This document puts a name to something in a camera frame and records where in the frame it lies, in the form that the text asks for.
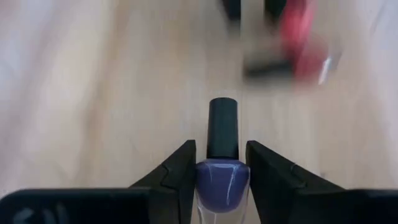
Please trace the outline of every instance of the black cap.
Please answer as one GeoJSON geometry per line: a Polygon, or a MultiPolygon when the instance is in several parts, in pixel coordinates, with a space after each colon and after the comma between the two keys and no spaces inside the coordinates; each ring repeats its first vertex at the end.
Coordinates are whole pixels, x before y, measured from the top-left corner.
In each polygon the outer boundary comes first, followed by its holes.
{"type": "Polygon", "coordinates": [[[206,156],[208,159],[239,159],[238,103],[234,99],[210,101],[206,156]]]}

